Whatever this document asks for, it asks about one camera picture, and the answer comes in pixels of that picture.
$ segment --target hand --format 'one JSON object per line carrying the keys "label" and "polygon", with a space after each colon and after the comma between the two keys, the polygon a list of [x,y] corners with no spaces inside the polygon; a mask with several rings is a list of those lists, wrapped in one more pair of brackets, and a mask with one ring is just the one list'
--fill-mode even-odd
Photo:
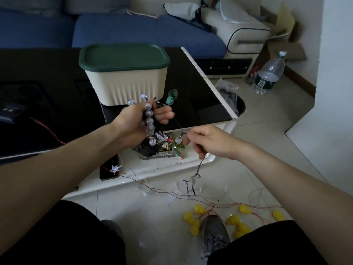
{"label": "hand", "polygon": [[214,126],[198,126],[191,129],[184,139],[184,145],[193,143],[192,147],[198,153],[199,159],[204,159],[207,153],[216,156],[238,160],[239,153],[249,142],[233,137],[226,131]]}
{"label": "hand", "polygon": [[[157,109],[154,100],[149,100],[152,105],[153,114],[161,124],[168,124],[168,120],[174,117],[170,106]],[[133,148],[139,145],[146,138],[146,127],[140,127],[146,102],[137,103],[125,107],[111,123],[113,130],[118,135],[120,149]]]}

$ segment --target white bottle cap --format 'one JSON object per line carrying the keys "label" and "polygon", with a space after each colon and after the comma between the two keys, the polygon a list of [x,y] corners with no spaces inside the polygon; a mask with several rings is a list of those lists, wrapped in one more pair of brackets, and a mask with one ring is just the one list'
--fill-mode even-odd
{"label": "white bottle cap", "polygon": [[281,51],[281,52],[280,52],[280,57],[285,57],[286,54],[287,54],[287,51]]}

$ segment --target forearm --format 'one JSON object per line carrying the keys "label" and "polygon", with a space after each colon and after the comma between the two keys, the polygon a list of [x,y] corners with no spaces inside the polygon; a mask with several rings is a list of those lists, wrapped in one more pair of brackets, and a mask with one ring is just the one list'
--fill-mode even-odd
{"label": "forearm", "polygon": [[0,254],[119,150],[111,126],[48,153],[0,167]]}
{"label": "forearm", "polygon": [[352,262],[353,198],[252,144],[238,158],[263,183],[332,264]]}

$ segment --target black glass tabletop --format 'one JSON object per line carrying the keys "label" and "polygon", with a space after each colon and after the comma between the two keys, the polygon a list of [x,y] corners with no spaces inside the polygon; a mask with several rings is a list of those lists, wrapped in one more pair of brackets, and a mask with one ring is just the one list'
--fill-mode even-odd
{"label": "black glass tabletop", "polygon": [[[164,131],[232,120],[207,82],[181,48],[166,48],[170,57],[165,91],[178,90],[175,119]],[[99,100],[78,65],[79,48],[0,49],[0,105],[29,107],[16,124],[0,122],[0,158],[51,150],[104,125]],[[117,111],[124,106],[117,106]]]}

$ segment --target plastic bottle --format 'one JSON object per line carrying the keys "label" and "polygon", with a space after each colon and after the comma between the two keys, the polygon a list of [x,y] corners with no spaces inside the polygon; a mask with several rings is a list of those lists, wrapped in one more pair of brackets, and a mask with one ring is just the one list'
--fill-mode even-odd
{"label": "plastic bottle", "polygon": [[251,88],[256,94],[266,95],[271,92],[285,69],[286,54],[286,51],[281,51],[278,58],[271,59],[259,71]]}

